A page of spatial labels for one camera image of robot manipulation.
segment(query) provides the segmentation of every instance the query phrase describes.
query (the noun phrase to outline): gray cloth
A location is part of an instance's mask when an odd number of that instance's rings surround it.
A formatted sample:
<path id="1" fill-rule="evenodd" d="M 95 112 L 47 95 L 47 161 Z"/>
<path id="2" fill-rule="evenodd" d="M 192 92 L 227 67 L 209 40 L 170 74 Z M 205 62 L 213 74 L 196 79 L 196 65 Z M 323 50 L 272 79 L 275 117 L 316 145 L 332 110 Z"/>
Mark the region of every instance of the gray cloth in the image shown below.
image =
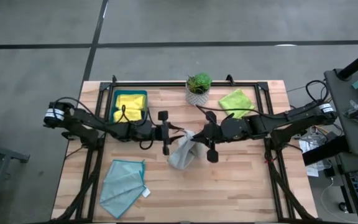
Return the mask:
<path id="1" fill-rule="evenodd" d="M 179 147 L 168 158 L 168 163 L 176 169 L 183 170 L 195 158 L 203 156 L 203 145 L 193 142 L 193 131 L 185 131 L 186 135 L 179 139 Z"/>

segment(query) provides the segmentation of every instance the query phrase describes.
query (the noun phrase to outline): potted plant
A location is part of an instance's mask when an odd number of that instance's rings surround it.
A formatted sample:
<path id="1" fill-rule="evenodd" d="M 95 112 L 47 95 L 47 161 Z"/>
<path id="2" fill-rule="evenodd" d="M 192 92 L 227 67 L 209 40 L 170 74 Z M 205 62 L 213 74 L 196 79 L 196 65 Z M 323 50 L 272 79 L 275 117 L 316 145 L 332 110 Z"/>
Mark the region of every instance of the potted plant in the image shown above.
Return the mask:
<path id="1" fill-rule="evenodd" d="M 189 76 L 186 82 L 186 101 L 191 105 L 203 105 L 208 101 L 212 79 L 207 73 Z"/>

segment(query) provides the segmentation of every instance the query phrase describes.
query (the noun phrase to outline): blue towel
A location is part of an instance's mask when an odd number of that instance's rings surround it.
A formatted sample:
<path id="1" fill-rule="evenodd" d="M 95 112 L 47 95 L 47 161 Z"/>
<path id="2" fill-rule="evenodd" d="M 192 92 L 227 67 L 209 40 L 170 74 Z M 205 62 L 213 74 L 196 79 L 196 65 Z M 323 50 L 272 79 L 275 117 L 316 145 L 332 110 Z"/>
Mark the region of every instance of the blue towel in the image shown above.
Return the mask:
<path id="1" fill-rule="evenodd" d="M 145 163 L 113 160 L 103 181 L 100 205 L 119 219 L 146 189 Z"/>

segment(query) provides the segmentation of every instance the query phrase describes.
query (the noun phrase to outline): lime green cloth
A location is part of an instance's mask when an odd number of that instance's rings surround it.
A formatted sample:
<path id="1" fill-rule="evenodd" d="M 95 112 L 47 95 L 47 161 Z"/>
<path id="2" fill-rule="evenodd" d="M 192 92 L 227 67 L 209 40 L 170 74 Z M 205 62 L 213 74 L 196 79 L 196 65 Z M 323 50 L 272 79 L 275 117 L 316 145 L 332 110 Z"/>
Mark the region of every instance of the lime green cloth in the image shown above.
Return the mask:
<path id="1" fill-rule="evenodd" d="M 243 94 L 240 89 L 228 94 L 224 98 L 219 100 L 219 104 L 225 110 L 228 109 L 254 109 L 255 106 L 251 103 L 251 100 Z M 249 111 L 226 111 L 227 115 L 234 113 L 233 118 L 241 118 L 242 116 L 249 113 Z"/>

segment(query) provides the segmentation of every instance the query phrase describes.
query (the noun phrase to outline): green plant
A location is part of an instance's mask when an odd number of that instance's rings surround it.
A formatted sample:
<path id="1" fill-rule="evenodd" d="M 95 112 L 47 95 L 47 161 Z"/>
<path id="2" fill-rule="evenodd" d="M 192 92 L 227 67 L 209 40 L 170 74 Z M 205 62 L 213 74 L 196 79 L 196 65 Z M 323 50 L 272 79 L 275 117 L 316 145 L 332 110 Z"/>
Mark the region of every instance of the green plant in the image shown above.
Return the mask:
<path id="1" fill-rule="evenodd" d="M 195 94 L 203 94 L 211 87 L 212 78 L 207 73 L 199 73 L 187 79 L 187 88 Z"/>

